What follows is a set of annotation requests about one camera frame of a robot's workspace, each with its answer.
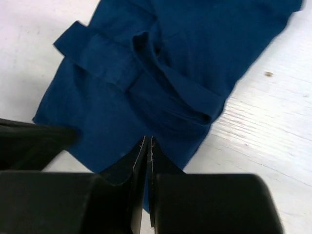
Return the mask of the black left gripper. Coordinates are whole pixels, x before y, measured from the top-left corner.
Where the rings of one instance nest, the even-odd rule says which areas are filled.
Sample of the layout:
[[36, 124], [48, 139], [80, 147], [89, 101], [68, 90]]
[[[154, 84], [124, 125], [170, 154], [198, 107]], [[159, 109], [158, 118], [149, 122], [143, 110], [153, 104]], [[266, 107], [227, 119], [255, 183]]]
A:
[[69, 127], [1, 119], [0, 169], [41, 171], [77, 139]]

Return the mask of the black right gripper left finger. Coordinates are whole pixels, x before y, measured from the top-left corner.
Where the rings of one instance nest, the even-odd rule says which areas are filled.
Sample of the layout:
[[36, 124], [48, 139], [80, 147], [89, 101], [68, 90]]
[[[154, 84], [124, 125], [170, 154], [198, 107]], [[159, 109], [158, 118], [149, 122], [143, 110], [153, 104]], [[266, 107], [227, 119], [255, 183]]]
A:
[[138, 234], [141, 228], [147, 137], [121, 159], [99, 173], [92, 197], [94, 234]]

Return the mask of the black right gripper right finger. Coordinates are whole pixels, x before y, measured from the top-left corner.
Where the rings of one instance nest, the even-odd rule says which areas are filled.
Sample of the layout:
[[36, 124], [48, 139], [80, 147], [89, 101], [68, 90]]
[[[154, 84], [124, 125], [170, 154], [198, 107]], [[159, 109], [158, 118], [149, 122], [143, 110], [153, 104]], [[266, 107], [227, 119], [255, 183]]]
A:
[[162, 151], [153, 137], [148, 147], [148, 200], [151, 226], [156, 234], [187, 233], [186, 174]]

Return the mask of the blue printed t shirt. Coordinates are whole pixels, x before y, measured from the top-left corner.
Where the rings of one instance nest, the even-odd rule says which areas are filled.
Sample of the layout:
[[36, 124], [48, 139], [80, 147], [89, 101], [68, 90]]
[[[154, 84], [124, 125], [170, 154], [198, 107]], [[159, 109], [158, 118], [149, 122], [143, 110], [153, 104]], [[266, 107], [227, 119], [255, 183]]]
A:
[[34, 123], [80, 132], [69, 152], [93, 172], [143, 136], [184, 168], [237, 81], [300, 0], [102, 0], [54, 43], [63, 60]]

